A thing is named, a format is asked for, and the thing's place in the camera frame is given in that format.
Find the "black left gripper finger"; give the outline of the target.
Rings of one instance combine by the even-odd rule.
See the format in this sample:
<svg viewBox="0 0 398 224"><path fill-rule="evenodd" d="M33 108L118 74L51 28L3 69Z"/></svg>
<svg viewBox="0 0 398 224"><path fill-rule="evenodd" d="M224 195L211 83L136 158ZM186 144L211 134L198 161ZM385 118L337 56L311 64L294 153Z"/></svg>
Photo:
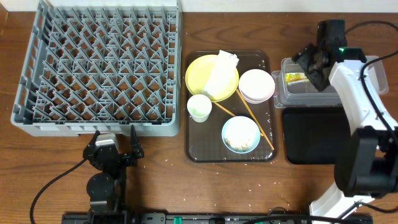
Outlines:
<svg viewBox="0 0 398 224"><path fill-rule="evenodd" d="M144 158L144 150L139 142L134 125L131 125L129 145L135 159Z"/></svg>
<svg viewBox="0 0 398 224"><path fill-rule="evenodd" d="M93 135L93 137L91 138L90 142L88 143L88 145L84 148L83 150L83 158L88 160L88 161L93 161L95 158L95 153L97 151L97 147L96 147L96 140L97 137L100 135L99 131L96 131Z"/></svg>

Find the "green yellow snack wrapper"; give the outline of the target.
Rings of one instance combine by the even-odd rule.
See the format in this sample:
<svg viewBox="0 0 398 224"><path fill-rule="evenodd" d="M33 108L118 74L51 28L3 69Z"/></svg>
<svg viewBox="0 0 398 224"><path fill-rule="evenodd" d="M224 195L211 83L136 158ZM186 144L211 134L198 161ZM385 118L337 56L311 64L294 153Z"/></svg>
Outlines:
<svg viewBox="0 0 398 224"><path fill-rule="evenodd" d="M297 83L309 82L309 79L304 73L286 73L285 81L288 85L293 85Z"/></svg>

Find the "pink bowl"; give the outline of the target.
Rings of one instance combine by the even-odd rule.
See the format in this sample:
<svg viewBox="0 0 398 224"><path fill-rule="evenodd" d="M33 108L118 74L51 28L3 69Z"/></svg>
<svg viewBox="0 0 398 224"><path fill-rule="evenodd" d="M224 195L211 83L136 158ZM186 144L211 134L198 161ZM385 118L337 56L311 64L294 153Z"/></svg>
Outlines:
<svg viewBox="0 0 398 224"><path fill-rule="evenodd" d="M268 72L251 69L240 76L238 88L248 103L260 104L273 96L275 81Z"/></svg>

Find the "white cup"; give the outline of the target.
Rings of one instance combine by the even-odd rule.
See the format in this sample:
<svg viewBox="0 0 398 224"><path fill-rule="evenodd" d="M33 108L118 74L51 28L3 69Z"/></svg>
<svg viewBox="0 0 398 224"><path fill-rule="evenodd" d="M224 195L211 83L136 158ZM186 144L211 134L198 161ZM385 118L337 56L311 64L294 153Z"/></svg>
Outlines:
<svg viewBox="0 0 398 224"><path fill-rule="evenodd" d="M197 123L205 122L212 110L212 102L205 95L193 95L187 101L190 117Z"/></svg>

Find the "white napkin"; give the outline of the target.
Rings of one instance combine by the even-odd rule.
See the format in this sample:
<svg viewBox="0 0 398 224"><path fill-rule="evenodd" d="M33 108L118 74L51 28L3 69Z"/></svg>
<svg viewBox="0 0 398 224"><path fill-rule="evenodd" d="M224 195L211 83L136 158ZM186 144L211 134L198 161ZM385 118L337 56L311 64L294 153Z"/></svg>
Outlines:
<svg viewBox="0 0 398 224"><path fill-rule="evenodd" d="M222 101L236 89L236 67L239 59L236 54L220 50L210 76L203 87L202 93L211 101Z"/></svg>

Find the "yellow plate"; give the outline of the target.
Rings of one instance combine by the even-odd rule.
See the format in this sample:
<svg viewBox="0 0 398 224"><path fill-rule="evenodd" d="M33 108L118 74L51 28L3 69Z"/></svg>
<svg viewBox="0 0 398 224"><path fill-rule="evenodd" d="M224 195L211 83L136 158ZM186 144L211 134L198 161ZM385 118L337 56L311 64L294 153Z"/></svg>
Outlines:
<svg viewBox="0 0 398 224"><path fill-rule="evenodd" d="M185 73L185 83L192 95L202 94L215 65L217 55L203 55L191 62ZM237 89L239 72L234 69L233 78L226 82L225 89L215 96L210 96L212 102L219 102L229 98Z"/></svg>

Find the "light blue bowl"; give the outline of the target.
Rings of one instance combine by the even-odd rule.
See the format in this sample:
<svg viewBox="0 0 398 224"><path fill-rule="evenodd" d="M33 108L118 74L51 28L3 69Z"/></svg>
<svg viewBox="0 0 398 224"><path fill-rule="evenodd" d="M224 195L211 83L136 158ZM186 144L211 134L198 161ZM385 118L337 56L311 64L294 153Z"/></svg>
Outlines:
<svg viewBox="0 0 398 224"><path fill-rule="evenodd" d="M221 139L230 151L237 154L247 154L258 146L261 140L261 132L251 118L235 116L223 125Z"/></svg>

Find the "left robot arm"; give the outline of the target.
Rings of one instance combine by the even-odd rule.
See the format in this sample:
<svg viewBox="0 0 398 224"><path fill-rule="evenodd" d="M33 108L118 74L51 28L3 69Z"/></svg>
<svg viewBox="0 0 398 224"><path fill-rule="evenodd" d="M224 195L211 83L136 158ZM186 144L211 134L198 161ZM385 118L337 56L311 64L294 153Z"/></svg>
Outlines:
<svg viewBox="0 0 398 224"><path fill-rule="evenodd" d="M83 150L83 158L99 170L86 185L90 197L89 223L137 222L134 212L126 206L126 169L136 166L137 160L144 157L134 126L129 146L129 152L120 153L115 134L96 131Z"/></svg>

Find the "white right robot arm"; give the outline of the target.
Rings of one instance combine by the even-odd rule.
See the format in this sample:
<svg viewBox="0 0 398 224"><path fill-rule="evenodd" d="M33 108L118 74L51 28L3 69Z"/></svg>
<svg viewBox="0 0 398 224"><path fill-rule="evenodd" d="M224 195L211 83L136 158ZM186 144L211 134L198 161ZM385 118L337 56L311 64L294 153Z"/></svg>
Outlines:
<svg viewBox="0 0 398 224"><path fill-rule="evenodd" d="M318 91L336 90L351 131L335 163L334 183L309 206L312 223L348 223L357 208L397 192L397 121L369 78L372 61L348 46L348 32L343 20L321 21L317 43L292 58Z"/></svg>

